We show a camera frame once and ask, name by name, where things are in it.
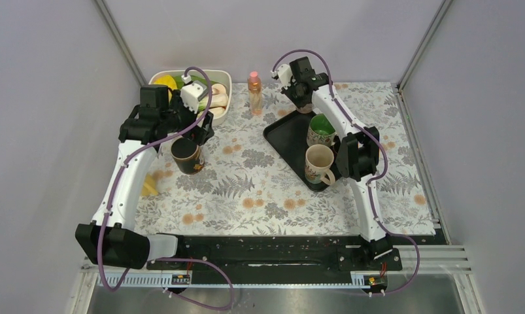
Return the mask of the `black mug with tan rim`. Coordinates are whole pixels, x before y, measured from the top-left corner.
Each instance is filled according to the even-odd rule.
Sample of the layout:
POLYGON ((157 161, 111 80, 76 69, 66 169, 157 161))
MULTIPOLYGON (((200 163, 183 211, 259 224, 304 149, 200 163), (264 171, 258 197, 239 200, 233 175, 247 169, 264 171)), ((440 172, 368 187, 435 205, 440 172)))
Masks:
POLYGON ((183 137, 176 139, 172 143, 171 156, 183 174, 196 174, 205 165, 202 147, 183 137))

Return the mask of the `beige upside-down mug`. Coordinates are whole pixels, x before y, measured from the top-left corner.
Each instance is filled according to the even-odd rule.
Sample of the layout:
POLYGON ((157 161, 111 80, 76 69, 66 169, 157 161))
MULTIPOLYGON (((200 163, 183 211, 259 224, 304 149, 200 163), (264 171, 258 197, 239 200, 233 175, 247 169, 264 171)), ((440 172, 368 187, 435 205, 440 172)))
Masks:
POLYGON ((312 117, 308 131, 307 131, 307 144, 308 146, 313 145, 325 145, 331 147, 334 145, 336 137, 335 128, 322 113, 312 117))

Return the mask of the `black serving tray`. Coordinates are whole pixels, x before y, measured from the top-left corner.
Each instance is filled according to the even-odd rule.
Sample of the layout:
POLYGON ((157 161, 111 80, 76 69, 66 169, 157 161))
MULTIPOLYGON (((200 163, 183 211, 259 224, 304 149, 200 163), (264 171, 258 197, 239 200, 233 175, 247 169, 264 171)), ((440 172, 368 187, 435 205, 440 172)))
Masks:
POLYGON ((309 148, 307 134, 314 116, 314 112, 303 114, 293 111, 266 127, 263 137, 308 189, 321 192, 328 188, 327 184, 322 181, 312 183, 305 177, 305 153, 309 148))

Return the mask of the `cream floral mug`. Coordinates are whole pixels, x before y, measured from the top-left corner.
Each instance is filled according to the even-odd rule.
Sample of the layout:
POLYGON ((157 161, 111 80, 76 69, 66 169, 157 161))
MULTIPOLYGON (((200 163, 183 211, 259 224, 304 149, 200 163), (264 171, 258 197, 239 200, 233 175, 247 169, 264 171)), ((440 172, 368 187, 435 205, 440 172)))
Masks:
POLYGON ((334 162, 332 150, 321 144, 310 146, 305 153, 305 178, 313 184, 335 184, 336 178, 331 170, 334 162))

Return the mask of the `yellow toy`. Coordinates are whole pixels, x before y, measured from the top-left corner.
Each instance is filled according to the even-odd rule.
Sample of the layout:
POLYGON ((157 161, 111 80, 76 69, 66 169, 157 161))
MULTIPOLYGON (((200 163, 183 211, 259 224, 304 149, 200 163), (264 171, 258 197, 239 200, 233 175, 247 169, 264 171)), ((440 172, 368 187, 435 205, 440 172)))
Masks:
POLYGON ((141 197, 148 197, 148 196, 157 196, 159 194, 158 189, 156 187, 157 181, 151 174, 146 174, 143 182, 143 187, 141 189, 141 197))

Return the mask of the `pink glass mug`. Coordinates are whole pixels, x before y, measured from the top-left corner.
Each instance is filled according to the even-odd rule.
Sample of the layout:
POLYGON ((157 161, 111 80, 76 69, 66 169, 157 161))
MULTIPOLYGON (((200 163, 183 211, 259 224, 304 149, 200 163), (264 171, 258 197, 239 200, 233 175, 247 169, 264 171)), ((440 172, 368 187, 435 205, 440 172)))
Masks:
POLYGON ((313 112, 314 110, 314 106, 312 103, 309 103, 307 105, 305 105, 304 107, 298 107, 296 109, 297 112, 301 113, 301 114, 309 114, 311 112, 313 112))

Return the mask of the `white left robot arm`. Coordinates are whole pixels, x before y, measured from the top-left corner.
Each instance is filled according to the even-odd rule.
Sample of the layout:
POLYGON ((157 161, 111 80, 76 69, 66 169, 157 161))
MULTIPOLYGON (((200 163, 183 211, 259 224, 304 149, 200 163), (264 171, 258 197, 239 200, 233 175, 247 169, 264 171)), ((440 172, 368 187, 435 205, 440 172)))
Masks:
POLYGON ((160 145, 180 136, 202 145, 213 136, 213 115, 199 111, 209 90, 198 80, 178 90, 162 84, 141 87, 139 104, 120 126, 117 161, 101 205, 90 223, 76 227, 76 240, 91 262, 131 269, 159 258, 173 269, 187 263, 188 252, 177 236, 136 233, 135 214, 160 145))

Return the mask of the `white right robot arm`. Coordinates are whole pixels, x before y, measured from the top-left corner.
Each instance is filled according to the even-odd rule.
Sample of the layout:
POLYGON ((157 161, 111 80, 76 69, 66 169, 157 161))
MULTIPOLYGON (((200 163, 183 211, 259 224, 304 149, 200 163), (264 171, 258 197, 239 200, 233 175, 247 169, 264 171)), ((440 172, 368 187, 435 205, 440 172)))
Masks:
POLYGON ((379 132, 368 128, 348 109, 331 77, 316 73, 307 57, 274 65, 272 77, 282 84, 281 92, 298 108, 313 105, 331 123, 339 137, 335 164, 351 186, 361 220, 363 239, 360 261, 375 270, 392 252, 393 246, 381 226, 377 199, 377 167, 386 156, 381 152, 379 132))

